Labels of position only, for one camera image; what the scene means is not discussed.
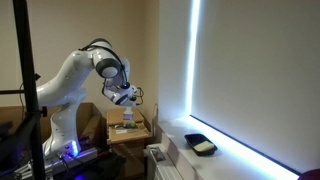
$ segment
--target bottle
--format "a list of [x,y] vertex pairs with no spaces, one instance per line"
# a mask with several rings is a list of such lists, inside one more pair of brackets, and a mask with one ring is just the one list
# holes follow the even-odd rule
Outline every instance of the bottle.
[[126,107],[126,110],[123,112],[123,127],[130,127],[130,124],[133,119],[133,112],[131,107]]

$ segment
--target radiator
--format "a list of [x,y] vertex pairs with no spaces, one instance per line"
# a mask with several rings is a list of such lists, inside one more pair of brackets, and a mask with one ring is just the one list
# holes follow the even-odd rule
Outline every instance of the radiator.
[[161,144],[148,145],[146,151],[148,158],[147,180],[182,180]]

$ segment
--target black pole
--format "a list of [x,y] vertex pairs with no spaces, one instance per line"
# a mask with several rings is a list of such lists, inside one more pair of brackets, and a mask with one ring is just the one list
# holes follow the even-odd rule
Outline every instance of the black pole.
[[32,57],[31,35],[28,17],[28,6],[26,0],[13,0],[13,8],[16,22],[18,47],[22,79],[25,92],[27,115],[36,116],[35,125],[30,135],[30,148],[33,160],[33,177],[36,180],[46,178],[44,170],[43,151],[41,143],[40,116],[38,98],[36,92],[36,81],[34,76],[34,65]]
[[1,90],[0,91],[0,95],[3,95],[3,94],[22,94],[24,93],[23,90]]

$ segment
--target light strip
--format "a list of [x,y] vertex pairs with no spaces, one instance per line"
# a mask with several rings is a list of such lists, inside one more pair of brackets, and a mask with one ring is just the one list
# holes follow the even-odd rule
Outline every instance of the light strip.
[[78,147],[77,147],[77,143],[75,141],[72,141],[72,151],[73,151],[73,156],[78,156]]
[[198,20],[200,11],[200,0],[192,1],[191,10],[191,22],[190,22],[190,44],[189,44],[189,55],[188,55],[188,69],[187,69],[187,89],[186,89],[186,113],[191,113],[192,107],[192,90],[193,90],[193,77],[194,77],[194,62],[196,55],[197,45],[197,33],[198,33]]
[[[187,88],[186,88],[186,113],[191,114],[192,108],[192,92],[193,92],[193,78],[194,78],[194,64],[196,54],[196,42],[198,32],[198,19],[200,11],[201,0],[192,1],[191,22],[190,22],[190,44],[188,56],[188,70],[187,70]],[[260,170],[276,179],[298,179],[298,175],[265,158],[257,152],[245,147],[244,145],[234,141],[233,139],[221,134],[220,132],[210,128],[209,126],[199,122],[198,120],[188,116],[187,122],[197,127],[205,136],[215,142],[223,145],[230,152],[238,156],[240,159],[250,163],[253,168]]]
[[198,129],[203,135],[214,141],[216,144],[219,144],[219,146],[226,148],[228,151],[239,157],[239,159],[251,164],[252,168],[257,169],[274,179],[297,180],[299,178],[295,173],[201,123],[197,119],[194,119],[191,116],[187,116],[186,119],[190,126]]

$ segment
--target metal frame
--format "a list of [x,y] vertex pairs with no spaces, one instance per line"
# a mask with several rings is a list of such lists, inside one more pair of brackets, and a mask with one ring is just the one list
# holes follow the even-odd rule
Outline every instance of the metal frame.
[[7,148],[7,150],[10,150],[11,148],[24,148],[28,142],[25,141],[25,139],[29,137],[32,155],[33,177],[36,180],[43,180],[46,178],[46,175],[44,169],[39,122],[41,118],[41,111],[38,107],[28,6],[26,0],[13,0],[13,10],[15,15],[16,33],[18,39],[24,90],[5,90],[0,91],[0,94],[24,93],[26,102],[26,118],[18,128],[15,136],[8,140],[8,143],[11,146],[15,147],[4,147],[4,144],[0,144],[0,149]]

